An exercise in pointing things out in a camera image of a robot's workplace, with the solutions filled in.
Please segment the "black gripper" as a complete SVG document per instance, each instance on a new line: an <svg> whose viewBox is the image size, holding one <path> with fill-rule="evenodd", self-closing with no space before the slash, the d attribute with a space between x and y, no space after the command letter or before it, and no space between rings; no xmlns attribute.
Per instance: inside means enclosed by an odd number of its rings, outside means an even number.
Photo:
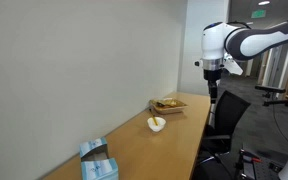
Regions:
<svg viewBox="0 0 288 180"><path fill-rule="evenodd" d="M217 81L221 79L222 70L205 70L204 79L208 82L209 85L209 95L211 104L215 104L217 100Z"/></svg>

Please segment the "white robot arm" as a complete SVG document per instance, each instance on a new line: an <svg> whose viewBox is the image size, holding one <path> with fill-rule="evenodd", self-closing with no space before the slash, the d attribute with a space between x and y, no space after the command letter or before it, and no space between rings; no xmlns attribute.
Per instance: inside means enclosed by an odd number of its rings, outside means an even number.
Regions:
<svg viewBox="0 0 288 180"><path fill-rule="evenodd" d="M201 40L202 57L195 65L203 68L211 103L216 103L217 81L221 79L223 69L241 75L243 70L236 60L251 60L285 43L288 43L288 21L266 29L251 29L247 25L237 27L224 22L205 27Z"/></svg>

